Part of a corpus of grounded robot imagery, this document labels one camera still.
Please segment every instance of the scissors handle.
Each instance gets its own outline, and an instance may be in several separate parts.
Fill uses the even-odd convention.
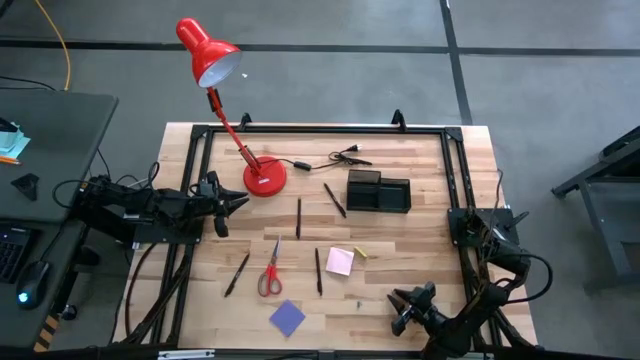
[[[260,275],[258,279],[258,293],[260,296],[278,295],[282,292],[282,283],[276,277],[275,266],[269,265],[267,271]]]

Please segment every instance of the red desk lamp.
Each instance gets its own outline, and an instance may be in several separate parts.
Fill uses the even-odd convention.
[[[242,144],[227,122],[218,90],[214,88],[238,67],[242,57],[240,49],[226,41],[211,38],[195,19],[180,20],[176,33],[193,56],[192,70],[198,86],[207,89],[211,109],[236,142],[240,154],[248,164],[243,175],[245,186],[256,196],[266,197],[277,194],[287,182],[287,170],[274,157],[256,158],[251,150]]]

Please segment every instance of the lamp shade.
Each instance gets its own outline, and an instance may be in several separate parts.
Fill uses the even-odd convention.
[[[211,38],[195,19],[180,20],[176,33],[193,57],[193,76],[200,87],[215,86],[240,64],[240,49],[226,41]]]

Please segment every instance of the red scissors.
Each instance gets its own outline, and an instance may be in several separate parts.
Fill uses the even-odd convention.
[[[267,270],[258,279],[258,293],[263,297],[271,294],[278,295],[282,291],[282,283],[276,275],[276,260],[278,260],[278,252],[280,251],[280,240],[282,240],[282,235],[278,238],[276,247],[273,249],[273,255],[269,265],[267,265]]]

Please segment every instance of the yellow cable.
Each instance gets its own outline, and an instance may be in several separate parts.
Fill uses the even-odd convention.
[[[64,84],[64,91],[69,91],[69,86],[71,86],[71,58],[69,58],[69,50],[67,50],[67,45],[64,43],[64,39],[62,38],[62,35],[60,35],[60,32],[58,31],[56,24],[54,24],[53,20],[51,20],[51,17],[49,17],[47,10],[44,9],[44,6],[40,4],[39,0],[34,0],[34,1],[36,2],[36,5],[38,5],[38,7],[40,8],[40,11],[42,11],[42,14],[44,15],[44,17],[46,17],[47,20],[49,21],[49,25],[51,25],[51,27],[53,28],[53,31],[55,31],[56,35],[58,35],[58,40],[60,40],[60,44],[62,44],[62,49],[64,50],[64,56],[67,58],[67,81]]]

